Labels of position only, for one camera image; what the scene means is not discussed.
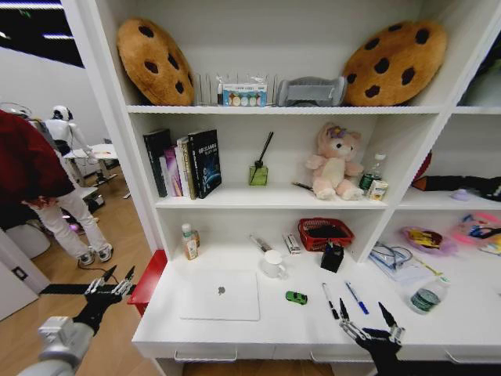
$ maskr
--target black book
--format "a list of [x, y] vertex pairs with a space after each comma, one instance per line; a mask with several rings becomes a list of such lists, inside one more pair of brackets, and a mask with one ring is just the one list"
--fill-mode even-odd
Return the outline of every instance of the black book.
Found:
[[160, 197], [167, 196], [164, 177], [162, 175], [162, 167], [160, 166], [160, 157], [164, 156], [164, 150], [171, 145], [171, 132], [168, 129], [160, 129], [142, 135], [150, 159], [153, 177], [157, 185], [158, 195]]
[[199, 198], [205, 198], [221, 184], [218, 132], [199, 131], [188, 134], [193, 183]]

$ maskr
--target green toy car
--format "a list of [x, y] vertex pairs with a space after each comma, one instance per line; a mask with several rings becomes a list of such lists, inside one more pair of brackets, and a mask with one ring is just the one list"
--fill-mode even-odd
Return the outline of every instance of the green toy car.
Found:
[[308, 296], [302, 294], [301, 292], [288, 291], [285, 293], [285, 299], [289, 302], [294, 302], [303, 306], [308, 303]]

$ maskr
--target red stool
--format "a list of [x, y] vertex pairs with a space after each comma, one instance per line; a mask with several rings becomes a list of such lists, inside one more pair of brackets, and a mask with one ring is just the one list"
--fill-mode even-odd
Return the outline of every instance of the red stool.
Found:
[[139, 279], [131, 297], [127, 300], [127, 304], [133, 304], [141, 316], [144, 314], [144, 311], [146, 311], [151, 295], [155, 291], [155, 287], [166, 265], [167, 256], [164, 250], [157, 249]]

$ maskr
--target robotic hand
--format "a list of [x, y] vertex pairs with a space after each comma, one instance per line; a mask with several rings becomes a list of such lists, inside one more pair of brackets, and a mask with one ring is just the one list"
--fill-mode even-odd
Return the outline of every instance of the robotic hand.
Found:
[[99, 330], [104, 313], [108, 307], [120, 302], [132, 287], [134, 266], [112, 289], [104, 286], [116, 267], [90, 283], [84, 293], [87, 304], [76, 317], [53, 316], [38, 328], [44, 342], [44, 349], [38, 357], [41, 362], [28, 367], [18, 376], [74, 376], [92, 336]]
[[390, 331], [366, 327], [360, 329], [355, 323], [350, 321], [343, 300], [339, 300], [341, 307], [341, 322], [339, 325], [360, 347], [370, 353], [379, 375], [402, 375], [399, 370], [397, 353], [402, 347], [401, 338], [405, 333], [405, 329], [397, 325], [393, 315], [381, 303], [379, 303], [379, 307], [386, 324], [390, 327]]

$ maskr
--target white laptop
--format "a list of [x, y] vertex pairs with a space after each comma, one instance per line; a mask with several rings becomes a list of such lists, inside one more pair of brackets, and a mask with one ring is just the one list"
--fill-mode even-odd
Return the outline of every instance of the white laptop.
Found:
[[258, 280], [253, 270], [195, 270], [182, 292], [184, 320], [258, 321]]

